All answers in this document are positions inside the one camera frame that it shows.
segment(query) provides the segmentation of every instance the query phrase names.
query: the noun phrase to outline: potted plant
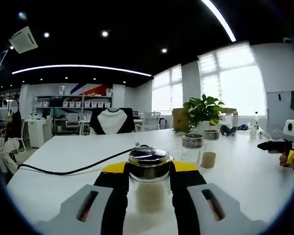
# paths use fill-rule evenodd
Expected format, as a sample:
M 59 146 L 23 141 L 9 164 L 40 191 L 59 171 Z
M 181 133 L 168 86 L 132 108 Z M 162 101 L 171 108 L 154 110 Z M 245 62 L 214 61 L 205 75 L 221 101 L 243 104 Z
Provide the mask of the potted plant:
M 190 98 L 184 103 L 184 109 L 189 120 L 189 131 L 196 129 L 197 134 L 203 135 L 210 125 L 216 125 L 219 122 L 219 114 L 222 111 L 220 105 L 224 103 L 204 94 L 201 98 Z

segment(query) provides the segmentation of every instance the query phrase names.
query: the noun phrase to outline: gray panel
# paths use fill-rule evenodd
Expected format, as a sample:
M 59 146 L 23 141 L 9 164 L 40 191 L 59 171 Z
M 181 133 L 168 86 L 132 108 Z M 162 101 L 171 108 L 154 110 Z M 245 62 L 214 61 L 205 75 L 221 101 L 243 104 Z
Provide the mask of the gray panel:
M 79 221 L 77 216 L 92 191 L 98 194 L 88 212 L 87 220 Z M 112 188 L 85 185 L 61 204 L 60 213 L 55 218 L 48 222 L 39 221 L 34 227 L 48 235 L 99 235 L 103 213 L 112 191 Z
M 282 138 L 286 120 L 294 119 L 294 111 L 290 108 L 291 92 L 267 93 L 267 106 L 267 132 L 273 138 Z
M 202 193 L 205 189 L 212 192 L 224 213 L 224 218 L 220 221 L 215 220 L 213 211 Z M 196 208 L 200 234 L 257 235 L 267 228 L 262 220 L 250 220 L 241 212 L 239 202 L 214 184 L 192 186 L 187 190 Z

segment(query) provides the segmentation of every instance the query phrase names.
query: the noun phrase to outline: black ceiling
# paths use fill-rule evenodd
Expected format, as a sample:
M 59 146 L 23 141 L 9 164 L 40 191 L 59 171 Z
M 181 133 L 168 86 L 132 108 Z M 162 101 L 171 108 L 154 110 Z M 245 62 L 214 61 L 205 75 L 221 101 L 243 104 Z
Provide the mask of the black ceiling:
M 289 36 L 281 16 L 257 0 L 213 0 L 237 41 L 251 44 L 282 42 Z M 137 87 L 152 77 L 120 71 L 53 68 L 12 71 L 35 66 L 84 64 L 115 67 L 151 75 L 231 43 L 225 30 L 201 0 L 92 1 L 81 4 L 10 6 L 0 11 L 0 52 L 8 39 L 29 26 L 38 48 L 8 53 L 0 72 L 3 90 L 22 81 L 37 83 L 102 83 Z M 18 13 L 26 13 L 20 20 Z M 109 36 L 103 38 L 101 31 Z M 44 32 L 50 37 L 44 38 Z

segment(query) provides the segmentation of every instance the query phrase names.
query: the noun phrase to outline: cable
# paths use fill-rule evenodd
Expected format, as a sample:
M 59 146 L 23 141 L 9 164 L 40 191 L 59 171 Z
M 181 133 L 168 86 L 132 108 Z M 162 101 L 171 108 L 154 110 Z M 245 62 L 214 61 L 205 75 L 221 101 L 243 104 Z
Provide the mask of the cable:
M 108 158 L 102 159 L 102 160 L 100 160 L 99 162 L 96 162 L 96 163 L 94 163 L 94 164 L 91 164 L 91 165 L 88 165 L 88 166 L 82 167 L 82 168 L 80 168 L 80 169 L 76 169 L 76 170 L 72 170 L 72 171 L 67 171 L 67 172 L 53 172 L 53 171 L 48 171 L 48 170 L 39 169 L 39 168 L 37 168 L 37 167 L 31 166 L 31 165 L 27 165 L 27 164 L 20 164 L 20 165 L 18 165 L 18 169 L 19 169 L 21 166 L 25 166 L 25 167 L 28 167 L 28 168 L 35 169 L 35 170 L 37 170 L 37 171 L 41 171 L 41 172 L 46 173 L 46 174 L 50 174 L 50 175 L 71 175 L 71 174 L 73 174 L 73 173 L 77 173 L 77 172 L 79 172 L 79 171 L 82 171 L 82 170 L 86 170 L 86 169 L 92 168 L 92 167 L 94 167 L 94 166 L 96 166 L 96 165 L 98 165 L 98 164 L 100 164 L 100 163 L 103 163 L 103 162 L 105 162 L 105 161 L 107 161 L 107 160 L 110 160 L 110 159 L 112 159 L 112 158 L 115 158 L 115 157 L 117 157 L 117 156 L 119 156 L 119 155 L 122 155 L 122 154 L 124 154 L 124 153 L 128 153 L 128 152 L 130 152 L 130 151 L 132 151 L 132 150 L 134 150 L 134 149 L 137 149 L 137 148 L 139 148 L 139 147 L 149 147 L 149 146 L 148 146 L 148 145 L 145 145 L 145 144 L 142 144 L 142 145 L 136 146 L 135 148 L 130 148 L 130 149 L 128 149 L 128 150 L 126 150 L 126 151 L 123 151 L 123 152 L 121 152 L 121 153 L 117 153 L 117 154 L 112 155 L 112 156 L 110 156 L 110 157 L 108 157 Z

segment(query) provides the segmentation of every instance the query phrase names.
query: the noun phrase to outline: window blind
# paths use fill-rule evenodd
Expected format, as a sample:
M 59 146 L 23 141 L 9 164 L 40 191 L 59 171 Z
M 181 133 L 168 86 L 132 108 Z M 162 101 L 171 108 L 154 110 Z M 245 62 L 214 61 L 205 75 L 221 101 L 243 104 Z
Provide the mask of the window blind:
M 171 115 L 173 108 L 183 107 L 181 65 L 174 66 L 156 76 L 152 83 L 152 111 Z
M 199 56 L 201 92 L 236 108 L 240 116 L 266 116 L 263 80 L 248 43 Z

